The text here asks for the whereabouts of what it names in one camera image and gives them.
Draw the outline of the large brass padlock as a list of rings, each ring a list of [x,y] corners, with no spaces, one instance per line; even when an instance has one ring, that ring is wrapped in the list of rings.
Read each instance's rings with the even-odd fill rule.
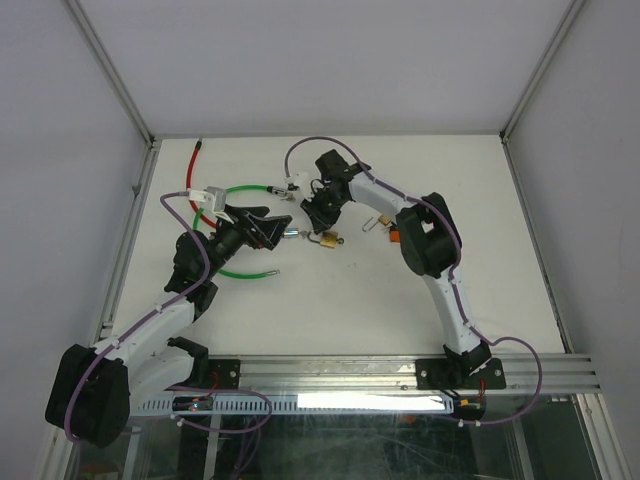
[[[321,233],[308,232],[306,238],[313,244],[327,249],[335,249],[342,246],[345,240],[335,231]]]

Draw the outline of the orange black padlock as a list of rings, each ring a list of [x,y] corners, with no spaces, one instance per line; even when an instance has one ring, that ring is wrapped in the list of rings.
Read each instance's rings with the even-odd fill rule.
[[[395,226],[391,226],[389,228],[388,236],[389,236],[389,241],[391,243],[399,243],[400,242],[399,231]]]

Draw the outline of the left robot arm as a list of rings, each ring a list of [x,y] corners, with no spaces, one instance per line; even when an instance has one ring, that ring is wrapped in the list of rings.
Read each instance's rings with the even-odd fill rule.
[[[292,221],[266,206],[223,210],[208,237],[187,227],[175,244],[173,270],[153,306],[134,324],[61,357],[45,408],[46,421],[70,441],[104,448],[124,431],[132,413],[177,384],[198,388],[209,377],[206,347],[182,337],[218,291],[214,276],[244,246],[274,249]]]

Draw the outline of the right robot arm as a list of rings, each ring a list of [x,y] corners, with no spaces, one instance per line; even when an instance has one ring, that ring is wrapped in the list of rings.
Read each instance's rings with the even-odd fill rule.
[[[348,164],[336,150],[321,155],[315,165],[321,187],[301,203],[313,232],[331,229],[348,202],[364,204],[389,217],[399,233],[402,257],[424,280],[444,331],[445,361],[429,367],[427,379],[441,390],[483,389],[486,381],[481,376],[491,361],[491,350],[473,331],[465,294],[455,279],[462,244],[444,198],[437,193],[410,196],[375,177],[369,166]]]

